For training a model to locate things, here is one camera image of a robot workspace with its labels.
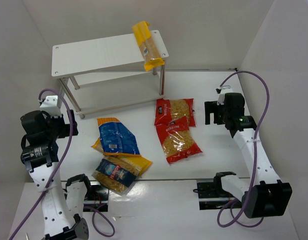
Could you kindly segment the yellow spaghetti bag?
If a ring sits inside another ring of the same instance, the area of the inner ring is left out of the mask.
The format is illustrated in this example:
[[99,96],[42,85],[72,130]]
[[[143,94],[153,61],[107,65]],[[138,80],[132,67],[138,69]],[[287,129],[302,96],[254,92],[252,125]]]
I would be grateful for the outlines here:
[[144,69],[147,72],[165,64],[153,41],[149,25],[146,21],[140,21],[132,26],[134,37],[144,59]]

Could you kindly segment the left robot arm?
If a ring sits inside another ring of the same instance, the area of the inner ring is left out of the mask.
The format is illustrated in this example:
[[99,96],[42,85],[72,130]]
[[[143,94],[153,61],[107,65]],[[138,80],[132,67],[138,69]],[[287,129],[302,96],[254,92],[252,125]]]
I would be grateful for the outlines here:
[[60,159],[57,139],[78,134],[73,111],[69,123],[62,114],[52,116],[44,110],[29,112],[21,117],[26,134],[21,141],[21,161],[39,192],[44,216],[45,240],[87,240],[89,229],[83,218],[84,198],[90,188],[85,174],[68,179],[66,188],[60,180]]

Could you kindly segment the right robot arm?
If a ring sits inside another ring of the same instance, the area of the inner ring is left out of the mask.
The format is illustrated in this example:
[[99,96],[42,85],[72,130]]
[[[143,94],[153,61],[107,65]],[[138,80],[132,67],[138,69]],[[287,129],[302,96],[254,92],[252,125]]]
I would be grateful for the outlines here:
[[225,93],[218,101],[206,101],[205,123],[224,125],[241,150],[250,174],[250,183],[234,172],[216,173],[213,183],[220,196],[227,193],[241,202],[249,219],[284,215],[292,194],[290,183],[283,182],[273,169],[262,146],[254,118],[245,114],[245,99],[240,93]]

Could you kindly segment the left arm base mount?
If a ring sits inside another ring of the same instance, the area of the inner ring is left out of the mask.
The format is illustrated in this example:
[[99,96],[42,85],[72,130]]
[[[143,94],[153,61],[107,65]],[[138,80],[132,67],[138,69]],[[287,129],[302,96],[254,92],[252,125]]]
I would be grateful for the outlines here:
[[109,190],[97,182],[91,182],[91,187],[85,195],[84,207],[92,207],[104,213],[108,211]]

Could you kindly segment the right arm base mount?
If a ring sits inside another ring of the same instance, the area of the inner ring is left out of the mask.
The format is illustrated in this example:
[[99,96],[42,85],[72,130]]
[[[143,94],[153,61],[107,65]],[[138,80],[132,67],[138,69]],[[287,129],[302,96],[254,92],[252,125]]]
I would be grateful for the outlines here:
[[199,209],[220,210],[226,203],[234,200],[230,193],[219,194],[212,180],[198,180],[197,187],[193,190],[198,197]]

